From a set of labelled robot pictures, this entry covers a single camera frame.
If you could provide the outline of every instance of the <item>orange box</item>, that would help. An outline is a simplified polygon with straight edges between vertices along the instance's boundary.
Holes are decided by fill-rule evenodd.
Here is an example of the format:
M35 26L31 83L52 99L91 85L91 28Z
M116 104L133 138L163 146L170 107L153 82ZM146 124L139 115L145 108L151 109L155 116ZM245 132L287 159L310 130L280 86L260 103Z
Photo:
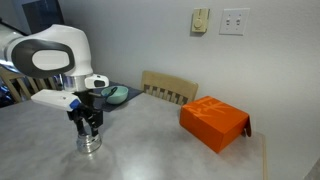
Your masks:
M251 136L249 114L210 96L181 108L180 125L219 153L246 130Z

